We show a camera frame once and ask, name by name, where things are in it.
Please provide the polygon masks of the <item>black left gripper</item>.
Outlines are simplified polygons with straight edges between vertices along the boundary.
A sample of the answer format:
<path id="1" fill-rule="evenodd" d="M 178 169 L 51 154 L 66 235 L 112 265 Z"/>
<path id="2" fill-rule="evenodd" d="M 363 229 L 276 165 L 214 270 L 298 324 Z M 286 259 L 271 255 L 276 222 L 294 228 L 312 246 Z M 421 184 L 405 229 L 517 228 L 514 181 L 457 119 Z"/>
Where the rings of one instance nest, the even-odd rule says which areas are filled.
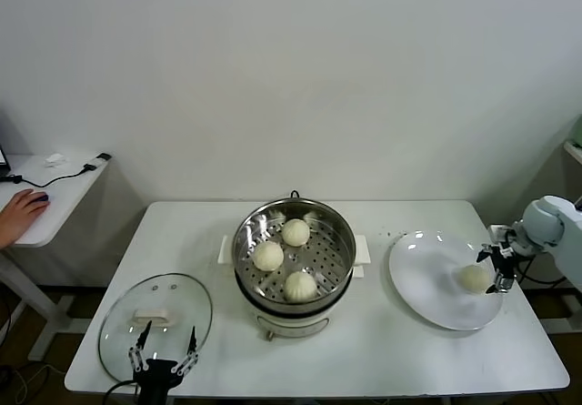
<path id="1" fill-rule="evenodd" d="M 168 392 L 182 382 L 178 373 L 188 373 L 198 362 L 196 327 L 191 330 L 185 358 L 181 362 L 167 359 L 145 359 L 142 351 L 152 327 L 149 320 L 137 342 L 128 351 L 133 381 L 138 385 L 138 405 L 165 405 Z"/>

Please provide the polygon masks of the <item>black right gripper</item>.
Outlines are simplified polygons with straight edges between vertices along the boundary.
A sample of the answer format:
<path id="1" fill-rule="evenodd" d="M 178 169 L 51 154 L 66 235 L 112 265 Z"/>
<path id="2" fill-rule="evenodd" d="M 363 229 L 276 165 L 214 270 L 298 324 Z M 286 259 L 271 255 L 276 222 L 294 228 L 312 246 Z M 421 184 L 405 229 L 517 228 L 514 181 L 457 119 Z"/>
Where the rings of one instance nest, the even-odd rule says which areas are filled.
<path id="1" fill-rule="evenodd" d="M 477 263 L 490 260 L 496 275 L 487 294 L 507 293 L 512 289 L 515 276 L 517 254 L 508 243 L 483 244 L 477 254 Z"/>

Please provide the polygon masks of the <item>bare person hand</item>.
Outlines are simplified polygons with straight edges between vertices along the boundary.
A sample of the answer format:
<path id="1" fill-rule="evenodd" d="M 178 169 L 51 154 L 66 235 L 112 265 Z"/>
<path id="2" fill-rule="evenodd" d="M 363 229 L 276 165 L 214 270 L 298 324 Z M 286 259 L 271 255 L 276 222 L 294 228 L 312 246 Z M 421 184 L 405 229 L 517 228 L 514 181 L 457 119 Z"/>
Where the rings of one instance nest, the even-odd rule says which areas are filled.
<path id="1" fill-rule="evenodd" d="M 45 212 L 49 204 L 45 192 L 24 189 L 16 193 L 1 210 L 1 248 L 15 244 Z"/>

